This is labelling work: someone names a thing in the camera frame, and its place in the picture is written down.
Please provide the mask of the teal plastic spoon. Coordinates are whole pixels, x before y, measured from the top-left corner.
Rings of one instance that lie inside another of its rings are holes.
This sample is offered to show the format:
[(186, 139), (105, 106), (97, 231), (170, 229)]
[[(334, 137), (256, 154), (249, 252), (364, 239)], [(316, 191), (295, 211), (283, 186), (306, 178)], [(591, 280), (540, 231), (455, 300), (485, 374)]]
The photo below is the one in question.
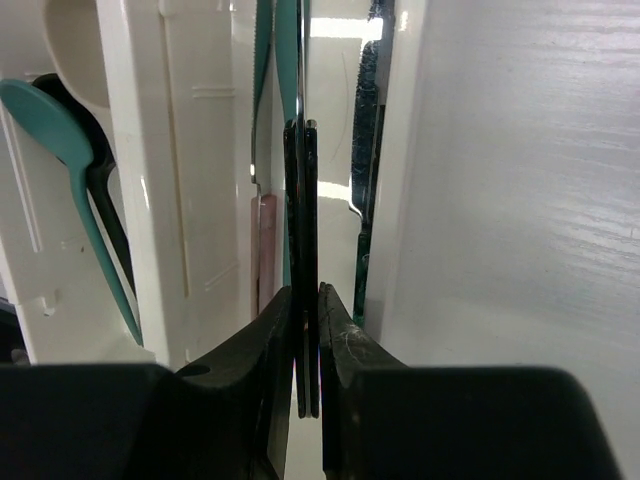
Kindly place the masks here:
[(93, 161), (93, 150), (83, 128), (60, 102), (32, 82), (3, 79), (1, 101), (13, 120), (67, 168), (76, 210), (104, 278), (125, 325), (142, 345), (141, 329), (123, 285), (130, 288), (129, 283), (87, 187), (86, 170)]

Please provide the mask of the beige plastic spoon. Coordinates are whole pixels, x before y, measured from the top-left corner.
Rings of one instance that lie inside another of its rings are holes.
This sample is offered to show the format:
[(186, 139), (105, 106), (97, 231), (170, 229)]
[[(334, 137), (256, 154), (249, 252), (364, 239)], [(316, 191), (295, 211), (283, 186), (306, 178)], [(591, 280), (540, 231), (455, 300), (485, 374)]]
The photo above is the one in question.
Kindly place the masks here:
[(109, 94), (97, 3), (41, 2), (44, 38), (67, 90), (90, 110), (109, 108)]

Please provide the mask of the steel knife dark handle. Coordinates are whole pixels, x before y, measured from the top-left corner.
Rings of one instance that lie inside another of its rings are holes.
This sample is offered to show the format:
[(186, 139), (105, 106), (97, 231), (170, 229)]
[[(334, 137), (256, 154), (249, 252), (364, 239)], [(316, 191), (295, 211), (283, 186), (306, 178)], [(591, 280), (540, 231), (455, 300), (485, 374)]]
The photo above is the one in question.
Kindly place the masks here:
[(285, 178), (290, 268), (292, 288), (292, 327), (296, 343), (296, 381), (298, 414), (301, 418), (317, 418), (318, 386), (318, 319), (317, 319), (317, 245), (314, 236), (315, 206), (313, 175), (317, 161), (308, 147), (306, 97), (306, 27), (305, 3), (283, 1), (277, 7), (277, 39), (281, 65), (289, 71), (280, 79), (294, 111), (287, 118)]

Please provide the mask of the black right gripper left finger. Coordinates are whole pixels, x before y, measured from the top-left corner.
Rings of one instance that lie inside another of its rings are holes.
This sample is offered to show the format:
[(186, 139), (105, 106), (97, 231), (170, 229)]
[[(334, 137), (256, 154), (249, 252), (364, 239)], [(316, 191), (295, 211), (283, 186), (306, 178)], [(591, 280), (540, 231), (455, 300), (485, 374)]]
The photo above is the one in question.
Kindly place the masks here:
[(289, 288), (178, 371), (155, 363), (3, 367), (5, 479), (272, 479), (291, 396)]

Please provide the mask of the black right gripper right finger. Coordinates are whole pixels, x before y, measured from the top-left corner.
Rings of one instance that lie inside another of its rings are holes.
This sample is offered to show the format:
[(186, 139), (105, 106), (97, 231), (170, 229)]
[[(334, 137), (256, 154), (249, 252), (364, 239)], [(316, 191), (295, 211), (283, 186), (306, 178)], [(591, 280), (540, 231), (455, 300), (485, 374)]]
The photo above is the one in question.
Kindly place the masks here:
[(538, 366), (410, 367), (318, 297), (330, 479), (617, 479), (583, 386)]

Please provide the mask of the steel knife pink handle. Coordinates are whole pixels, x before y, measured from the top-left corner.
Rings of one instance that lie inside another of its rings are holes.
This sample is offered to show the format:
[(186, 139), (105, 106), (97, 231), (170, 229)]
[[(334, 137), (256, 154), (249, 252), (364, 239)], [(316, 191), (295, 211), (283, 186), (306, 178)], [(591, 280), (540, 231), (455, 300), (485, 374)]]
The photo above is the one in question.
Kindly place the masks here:
[(256, 187), (251, 200), (251, 307), (257, 317), (274, 295), (277, 220), (277, 199), (271, 192), (271, 127), (258, 117), (252, 125), (250, 173)]

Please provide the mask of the black silicone spoon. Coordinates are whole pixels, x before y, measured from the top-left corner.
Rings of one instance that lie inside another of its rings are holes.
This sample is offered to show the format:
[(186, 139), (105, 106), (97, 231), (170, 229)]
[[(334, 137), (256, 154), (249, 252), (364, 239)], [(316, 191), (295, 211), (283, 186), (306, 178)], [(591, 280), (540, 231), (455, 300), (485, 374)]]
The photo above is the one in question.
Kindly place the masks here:
[(129, 242), (108, 189), (116, 161), (107, 136), (94, 115), (73, 98), (57, 74), (41, 75), (32, 85), (60, 102), (80, 123), (91, 144), (93, 161), (86, 170), (87, 187), (129, 286), (136, 294)]

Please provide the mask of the teal plastic knife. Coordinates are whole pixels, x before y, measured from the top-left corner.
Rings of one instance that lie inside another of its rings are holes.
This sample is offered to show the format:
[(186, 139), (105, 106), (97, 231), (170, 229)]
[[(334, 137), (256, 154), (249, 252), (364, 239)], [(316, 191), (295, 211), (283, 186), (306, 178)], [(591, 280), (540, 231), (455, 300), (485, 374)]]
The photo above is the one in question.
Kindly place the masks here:
[(303, 1), (258, 1), (253, 37), (253, 98), (251, 125), (251, 181), (260, 198), (273, 190), (271, 110), (279, 95), (283, 115), (284, 213), (282, 280), (290, 285), (295, 272), (295, 184), (302, 149), (304, 120)]

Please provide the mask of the steel knife green handle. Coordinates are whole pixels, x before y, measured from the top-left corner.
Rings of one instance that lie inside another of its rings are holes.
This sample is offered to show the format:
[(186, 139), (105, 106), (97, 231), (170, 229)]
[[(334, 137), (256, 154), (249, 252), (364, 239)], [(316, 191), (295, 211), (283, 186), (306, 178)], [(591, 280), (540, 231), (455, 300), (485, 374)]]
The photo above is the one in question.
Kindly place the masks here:
[(353, 320), (360, 327), (365, 324), (366, 286), (395, 20), (393, 1), (371, 3), (366, 24), (375, 29), (375, 36), (364, 43), (355, 90), (350, 209), (360, 219), (353, 305)]

